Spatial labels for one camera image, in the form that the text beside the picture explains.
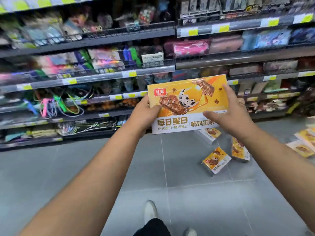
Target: red logo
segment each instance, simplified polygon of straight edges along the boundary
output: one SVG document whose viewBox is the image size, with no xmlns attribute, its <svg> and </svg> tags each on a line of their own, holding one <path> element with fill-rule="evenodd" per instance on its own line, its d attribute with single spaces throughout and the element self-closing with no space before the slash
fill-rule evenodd
<svg viewBox="0 0 315 236">
<path fill-rule="evenodd" d="M 154 96 L 165 96 L 166 95 L 166 88 L 163 89 L 154 89 Z"/>
</svg>

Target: quail egg image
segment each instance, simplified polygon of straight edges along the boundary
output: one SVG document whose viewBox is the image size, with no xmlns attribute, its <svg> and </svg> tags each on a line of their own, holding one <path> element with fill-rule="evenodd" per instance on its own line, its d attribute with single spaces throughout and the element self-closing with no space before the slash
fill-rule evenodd
<svg viewBox="0 0 315 236">
<path fill-rule="evenodd" d="M 198 85 L 183 89 L 179 93 L 179 102 L 187 108 L 195 106 L 202 96 L 202 90 Z"/>
</svg>

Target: colorful packaging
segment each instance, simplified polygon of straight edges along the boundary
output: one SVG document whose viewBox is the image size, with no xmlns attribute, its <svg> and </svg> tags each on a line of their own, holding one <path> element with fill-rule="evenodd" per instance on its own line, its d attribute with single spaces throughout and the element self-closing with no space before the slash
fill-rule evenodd
<svg viewBox="0 0 315 236">
<path fill-rule="evenodd" d="M 217 147 L 202 164 L 209 170 L 211 176 L 217 174 L 229 161 L 230 156 L 226 154 L 220 147 Z"/>
<path fill-rule="evenodd" d="M 302 157 L 308 158 L 309 156 L 314 155 L 314 152 L 301 140 L 296 140 L 294 142 L 287 143 L 287 146 L 290 147 L 292 150 L 296 151 Z"/>
<path fill-rule="evenodd" d="M 244 147 L 243 143 L 238 141 L 235 137 L 232 137 L 232 158 L 241 162 L 250 161 L 250 153 Z"/>
<path fill-rule="evenodd" d="M 208 144 L 212 144 L 221 135 L 221 132 L 216 128 L 196 130 L 195 133 L 197 133 Z"/>
<path fill-rule="evenodd" d="M 227 111 L 228 99 L 223 84 L 227 84 L 225 75 L 148 85 L 150 107 L 162 106 L 152 124 L 152 133 L 217 127 L 202 113 Z"/>
<path fill-rule="evenodd" d="M 315 136 L 313 135 L 313 131 L 311 129 L 299 131 L 294 134 L 294 136 L 315 152 Z"/>
</svg>

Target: right hand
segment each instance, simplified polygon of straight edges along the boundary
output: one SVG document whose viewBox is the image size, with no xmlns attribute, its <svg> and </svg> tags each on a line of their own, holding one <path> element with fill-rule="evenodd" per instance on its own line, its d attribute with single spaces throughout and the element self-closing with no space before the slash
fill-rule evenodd
<svg viewBox="0 0 315 236">
<path fill-rule="evenodd" d="M 251 133 L 252 128 L 256 125 L 247 113 L 244 100 L 239 100 L 230 86 L 224 85 L 224 88 L 229 100 L 227 113 L 219 115 L 212 111 L 204 111 L 203 115 L 207 119 L 219 124 L 220 127 L 232 136 L 242 140 Z"/>
</svg>

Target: shoe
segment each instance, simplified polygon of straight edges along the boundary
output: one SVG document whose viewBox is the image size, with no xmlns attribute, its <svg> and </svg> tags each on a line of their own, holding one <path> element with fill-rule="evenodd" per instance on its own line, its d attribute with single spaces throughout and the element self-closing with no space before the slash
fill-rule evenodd
<svg viewBox="0 0 315 236">
<path fill-rule="evenodd" d="M 197 236 L 197 232 L 192 228 L 188 228 L 184 231 L 184 236 Z"/>
<path fill-rule="evenodd" d="M 146 206 L 144 207 L 144 223 L 147 224 L 151 219 L 157 218 L 157 209 L 153 201 L 148 200 Z"/>
</svg>

